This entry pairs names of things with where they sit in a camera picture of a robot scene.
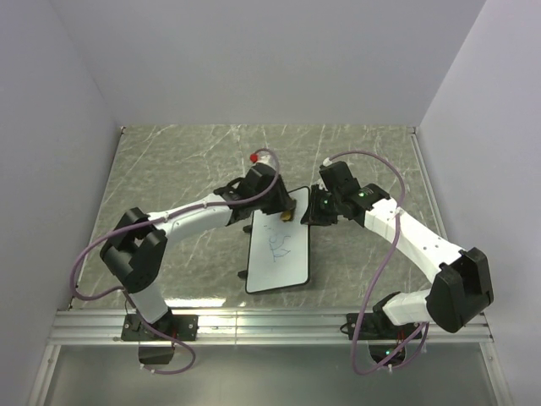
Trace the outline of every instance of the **cable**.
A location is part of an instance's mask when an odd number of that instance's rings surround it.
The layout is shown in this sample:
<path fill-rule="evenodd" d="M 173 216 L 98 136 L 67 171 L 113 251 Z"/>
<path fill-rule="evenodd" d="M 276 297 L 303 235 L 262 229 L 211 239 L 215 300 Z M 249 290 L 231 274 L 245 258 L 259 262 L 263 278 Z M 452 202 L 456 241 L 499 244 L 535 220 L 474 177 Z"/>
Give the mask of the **cable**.
<path fill-rule="evenodd" d="M 128 302 L 134 307 L 134 309 L 136 309 L 137 315 L 141 319 L 141 322 L 143 323 L 145 328 L 147 328 L 153 334 L 156 334 L 158 337 L 164 338 L 164 339 L 166 339 L 168 341 L 171 341 L 172 343 L 176 343 L 176 344 L 186 348 L 192 354 L 192 359 L 188 363 L 188 365 L 184 366 L 183 368 L 181 368 L 179 370 L 152 370 L 150 367 L 145 366 L 145 369 L 150 370 L 152 373 L 156 373 L 156 374 L 159 374 L 159 375 L 174 375 L 174 374 L 178 374 L 178 373 L 181 373 L 181 372 L 185 372 L 186 370 L 191 368 L 191 366 L 195 362 L 195 352 L 194 352 L 194 350 L 189 345 L 187 345 L 186 343 L 184 343 L 184 342 L 182 342 L 182 341 L 180 341 L 180 340 L 178 340 L 178 339 L 176 339 L 174 337 L 169 337 L 168 335 L 163 334 L 162 332 L 159 332 L 154 327 L 152 327 L 150 325 L 150 323 L 148 323 L 143 318 L 143 316 L 139 313 L 139 311 L 137 310 L 137 308 L 134 305 L 134 302 L 131 300 L 129 295 L 126 293 L 126 291 L 125 291 L 125 289 L 124 289 L 124 287 L 122 285 L 113 286 L 112 288 L 106 289 L 105 291 L 103 291 L 103 292 L 101 292 L 99 294 L 93 294 L 93 295 L 90 295 L 90 296 L 82 294 L 81 292 L 79 292 L 79 290 L 77 290 L 77 283 L 76 283 L 76 281 L 79 278 L 78 270 L 79 270 L 81 264 L 83 263 L 83 261 L 85 260 L 86 256 L 97 245 L 103 243 L 104 241 L 107 241 L 108 239 L 110 239 L 112 237 L 116 237 L 117 235 L 124 234 L 124 233 L 127 233 L 129 231 L 137 230 L 139 228 L 147 227 L 147 226 L 150 226 L 150 225 L 159 224 L 161 222 L 168 221 L 170 219 L 178 217 L 178 216 L 180 216 L 180 215 L 182 215 L 184 213 L 187 213 L 189 211 L 192 211 L 192 210 L 198 210 L 198 209 L 202 209 L 202 208 L 206 208 L 206 207 L 212 207 L 212 206 L 238 206 L 238 205 L 244 205 L 246 203 L 251 203 L 253 201 L 256 201 L 256 200 L 260 199 L 261 197 L 263 197 L 264 195 L 269 193 L 272 190 L 272 188 L 274 188 L 276 182 L 278 181 L 278 178 L 280 177 L 280 163 L 278 161 L 278 156 L 276 156 L 276 153 L 273 150 L 270 150 L 268 148 L 259 148 L 257 151 L 255 151 L 254 154 L 259 154 L 260 152 L 267 152 L 271 156 L 272 160 L 274 161 L 274 164 L 276 165 L 274 178 L 270 182 L 269 186 L 265 190 L 263 190 L 261 193 L 258 193 L 255 196 L 249 197 L 247 199 L 242 199 L 242 200 L 212 201 L 212 202 L 206 203 L 206 205 L 204 205 L 202 203 L 199 203 L 199 204 L 196 204 L 196 205 L 191 205 L 191 206 L 180 208 L 180 209 L 172 212 L 171 214 L 169 214 L 169 216 L 167 218 L 158 217 L 158 218 L 155 218 L 154 220 L 149 220 L 149 221 L 146 221 L 146 222 L 139 222 L 137 224 L 132 224 L 130 226 L 126 226 L 126 227 L 119 228 L 117 230 L 113 230 L 113 231 L 103 235 L 102 237 L 96 239 L 92 243 L 90 243 L 84 250 L 81 251 L 81 253 L 79 255 L 77 255 L 77 258 L 75 258 L 75 263 L 72 266 L 71 271 L 69 273 L 69 289 L 71 290 L 71 293 L 75 298 L 80 299 L 80 300 L 84 300 L 84 301 L 97 300 L 97 299 L 101 299 L 104 296 L 107 296 L 108 294 L 111 294 L 111 293 L 116 292 L 116 291 L 119 290 L 119 291 L 124 293 L 124 295 L 126 296 Z"/>
<path fill-rule="evenodd" d="M 376 155 L 373 152 L 369 152 L 369 151 L 352 150 L 352 151 L 340 152 L 340 153 L 335 154 L 333 156 L 329 156 L 327 159 L 329 161 L 333 161 L 334 159 L 337 159 L 340 156 L 352 155 L 352 154 L 371 156 L 371 157 L 377 159 L 378 161 L 384 163 L 396 175 L 396 177 L 398 178 L 398 182 L 400 183 L 400 196 L 399 196 L 398 200 L 396 201 L 396 208 L 401 207 L 402 203 L 404 202 L 404 199 L 406 198 L 406 185 L 404 184 L 404 179 L 401 176 L 401 174 L 398 172 L 398 170 L 389 161 L 387 161 L 385 158 L 383 158 L 383 157 L 381 157 L 379 155 Z M 395 355 L 400 353 L 402 351 L 402 349 L 404 347 L 406 347 L 406 345 L 410 341 L 412 341 L 415 338 L 415 336 L 417 336 L 421 332 L 423 327 L 425 326 L 424 336 L 423 336 L 423 339 L 421 340 L 421 343 L 419 344 L 417 350 L 413 353 L 413 355 L 411 357 L 409 357 L 406 361 L 404 361 L 400 365 L 396 366 L 395 368 L 401 368 L 401 367 L 409 364 L 412 361 L 412 359 L 417 357 L 417 355 L 420 353 L 422 347 L 424 346 L 424 342 L 426 341 L 427 333 L 429 331 L 429 323 L 421 323 L 419 325 L 419 327 L 417 329 L 415 329 L 415 331 L 408 338 L 406 338 L 398 346 L 396 346 L 396 348 L 393 351 L 391 351 L 391 353 L 389 355 L 387 355 L 385 358 L 383 358 L 379 363 L 377 363 L 376 365 L 373 365 L 372 367 L 368 368 L 367 370 L 360 370 L 357 367 L 357 362 L 356 362 L 356 359 L 357 359 L 357 341 L 358 341 L 359 333 L 361 332 L 361 325 L 363 323 L 364 313 L 366 313 L 366 308 L 368 307 L 370 295 L 374 291 L 375 284 L 378 282 L 378 279 L 380 279 L 380 276 L 383 273 L 383 270 L 385 269 L 385 267 L 387 266 L 387 264 L 389 263 L 389 260 L 391 259 L 392 255 L 393 255 L 393 253 L 395 252 L 396 246 L 398 245 L 398 239 L 400 238 L 400 231 L 401 230 L 400 230 L 400 213 L 399 212 L 395 216 L 395 224 L 396 224 L 395 238 L 392 240 L 391 247 L 387 251 L 387 254 L 385 255 L 384 260 L 378 266 L 378 269 L 376 270 L 376 272 L 374 274 L 374 277 L 372 277 L 372 280 L 370 281 L 370 284 L 369 284 L 368 288 L 366 289 L 366 294 L 364 295 L 363 304 L 361 305 L 361 310 L 358 312 L 357 322 L 355 323 L 355 329 L 353 331 L 352 349 L 351 349 L 351 362 L 352 362 L 353 371 L 358 375 L 368 375 L 368 374 L 371 374 L 372 372 L 378 370 L 382 366 L 385 366 L 385 364 L 387 362 L 389 362 Z"/>

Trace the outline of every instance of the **gray marble surface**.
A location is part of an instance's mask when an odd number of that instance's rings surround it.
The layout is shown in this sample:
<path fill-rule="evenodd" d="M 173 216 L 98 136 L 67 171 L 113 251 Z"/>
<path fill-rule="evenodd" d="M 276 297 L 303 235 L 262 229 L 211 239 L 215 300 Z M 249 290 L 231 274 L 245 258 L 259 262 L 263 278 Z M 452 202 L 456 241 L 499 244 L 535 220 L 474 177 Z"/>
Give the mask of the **gray marble surface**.
<path fill-rule="evenodd" d="M 411 135 L 403 126 L 363 125 L 169 125 L 126 128 L 120 141 L 96 221 L 94 238 L 113 228 L 130 207 L 162 211 L 188 204 L 214 188 L 243 176 L 251 152 L 268 146 L 276 151 L 289 189 L 310 185 L 318 166 L 336 152 L 365 149 L 393 162 L 406 180 L 405 209 L 435 231 Z M 347 162 L 361 184 L 376 183 L 397 197 L 395 176 L 366 156 Z M 353 222 L 311 229 L 311 280 L 302 287 L 267 294 L 246 294 L 237 272 L 247 263 L 249 236 L 242 226 L 202 233 L 185 239 L 162 262 L 158 284 L 173 306 L 333 307 L 360 305 L 370 278 L 389 245 Z M 79 281 L 85 293 L 117 284 L 94 250 Z M 372 297 L 429 286 L 423 273 L 400 252 L 378 282 Z M 74 301 L 75 308 L 123 307 L 121 294 L 95 302 Z"/>

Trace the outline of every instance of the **whiteboard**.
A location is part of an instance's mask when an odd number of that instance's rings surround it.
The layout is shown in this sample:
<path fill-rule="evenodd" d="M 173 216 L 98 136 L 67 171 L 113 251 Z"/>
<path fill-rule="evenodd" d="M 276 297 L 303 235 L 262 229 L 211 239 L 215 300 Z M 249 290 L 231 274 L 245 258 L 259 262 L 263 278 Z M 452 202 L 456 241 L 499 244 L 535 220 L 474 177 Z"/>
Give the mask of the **whiteboard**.
<path fill-rule="evenodd" d="M 255 211 L 248 255 L 246 292 L 302 285 L 309 281 L 309 226 L 301 224 L 308 209 L 309 188 L 289 192 L 297 201 L 291 222 L 280 213 L 267 216 Z"/>

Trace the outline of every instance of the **drawing on whiteboard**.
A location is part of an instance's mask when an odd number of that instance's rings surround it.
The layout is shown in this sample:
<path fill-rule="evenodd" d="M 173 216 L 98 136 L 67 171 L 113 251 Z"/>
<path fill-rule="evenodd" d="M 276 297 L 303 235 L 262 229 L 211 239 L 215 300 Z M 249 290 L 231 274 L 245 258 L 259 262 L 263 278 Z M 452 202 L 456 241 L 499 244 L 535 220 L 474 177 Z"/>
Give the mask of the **drawing on whiteboard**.
<path fill-rule="evenodd" d="M 291 250 L 282 248 L 286 243 L 286 240 L 291 238 L 291 235 L 278 233 L 274 230 L 274 228 L 267 228 L 267 231 L 271 233 L 268 239 L 269 248 L 270 252 L 272 253 L 272 260 L 273 262 L 276 262 L 276 258 L 282 258 L 291 252 Z"/>

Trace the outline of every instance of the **white wall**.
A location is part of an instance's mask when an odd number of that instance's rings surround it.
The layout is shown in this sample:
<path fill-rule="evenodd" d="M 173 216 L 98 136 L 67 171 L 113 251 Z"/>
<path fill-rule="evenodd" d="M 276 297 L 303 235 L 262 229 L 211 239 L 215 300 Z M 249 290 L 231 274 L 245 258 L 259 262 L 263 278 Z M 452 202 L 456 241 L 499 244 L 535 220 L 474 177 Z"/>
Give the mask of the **white wall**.
<path fill-rule="evenodd" d="M 0 404 L 22 405 L 117 137 L 49 2 L 0 2 L 0 58 Z"/>
<path fill-rule="evenodd" d="M 541 404 L 541 3 L 488 0 L 421 124 L 449 235 L 489 257 L 516 404 Z"/>
<path fill-rule="evenodd" d="M 130 123 L 418 125 L 484 0 L 52 0 Z"/>

